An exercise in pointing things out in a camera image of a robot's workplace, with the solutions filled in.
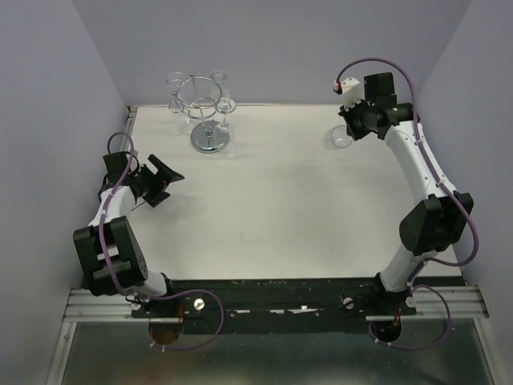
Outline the short textured wine glass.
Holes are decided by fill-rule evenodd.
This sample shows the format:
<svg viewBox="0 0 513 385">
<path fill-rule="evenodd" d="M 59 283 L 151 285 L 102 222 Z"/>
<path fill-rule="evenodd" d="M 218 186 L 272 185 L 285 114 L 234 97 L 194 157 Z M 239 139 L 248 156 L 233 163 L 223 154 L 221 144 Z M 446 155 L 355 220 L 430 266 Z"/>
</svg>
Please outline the short textured wine glass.
<svg viewBox="0 0 513 385">
<path fill-rule="evenodd" d="M 345 125 L 337 125 L 330 128 L 323 136 L 324 149 L 335 151 L 348 148 L 353 143 L 353 137 L 347 132 Z"/>
</svg>

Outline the tall stemmed wine glass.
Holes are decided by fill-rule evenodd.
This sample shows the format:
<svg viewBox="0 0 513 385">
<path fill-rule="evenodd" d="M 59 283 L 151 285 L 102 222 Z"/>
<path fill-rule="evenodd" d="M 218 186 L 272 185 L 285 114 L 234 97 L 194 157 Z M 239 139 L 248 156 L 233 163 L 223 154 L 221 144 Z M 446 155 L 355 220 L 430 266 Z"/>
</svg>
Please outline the tall stemmed wine glass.
<svg viewBox="0 0 513 385">
<path fill-rule="evenodd" d="M 216 111 L 222 115 L 222 120 L 220 121 L 220 130 L 222 132 L 228 132 L 230 128 L 230 124 L 228 122 L 228 115 L 232 114 L 236 110 L 236 102 L 228 97 L 221 97 L 216 105 Z"/>
</svg>

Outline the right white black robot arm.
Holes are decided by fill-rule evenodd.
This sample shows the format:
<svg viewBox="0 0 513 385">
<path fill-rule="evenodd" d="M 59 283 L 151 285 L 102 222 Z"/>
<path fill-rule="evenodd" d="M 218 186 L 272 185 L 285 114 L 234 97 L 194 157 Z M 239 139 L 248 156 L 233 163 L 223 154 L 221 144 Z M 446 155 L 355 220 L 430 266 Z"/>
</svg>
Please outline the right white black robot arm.
<svg viewBox="0 0 513 385">
<path fill-rule="evenodd" d="M 361 140 L 373 133 L 384 141 L 395 155 L 414 200 L 414 207 L 399 225 L 398 251 L 378 275 L 382 287 L 368 297 L 374 312 L 387 314 L 398 304 L 396 293 L 407 289 L 425 261 L 460 239 L 474 201 L 442 178 L 412 104 L 398 102 L 391 73 L 368 75 L 362 81 L 343 79 L 336 89 L 342 96 L 339 114 L 347 134 Z"/>
</svg>

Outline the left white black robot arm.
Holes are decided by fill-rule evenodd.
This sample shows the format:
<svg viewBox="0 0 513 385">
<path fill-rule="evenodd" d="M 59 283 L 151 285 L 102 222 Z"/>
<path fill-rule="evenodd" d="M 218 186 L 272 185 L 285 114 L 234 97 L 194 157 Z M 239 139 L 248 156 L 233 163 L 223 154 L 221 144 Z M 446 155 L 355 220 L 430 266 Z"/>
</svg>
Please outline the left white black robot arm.
<svg viewBox="0 0 513 385">
<path fill-rule="evenodd" d="M 140 163 L 125 172 L 128 160 L 127 151 L 103 157 L 107 172 L 98 193 L 99 210 L 87 226 L 74 231 L 73 242 L 85 285 L 94 296 L 151 297 L 150 307 L 167 317 L 176 311 L 178 298 L 169 278 L 147 267 L 129 217 L 139 199 L 152 208 L 161 204 L 170 197 L 167 187 L 184 176 L 153 154 L 147 160 L 155 172 Z"/>
</svg>

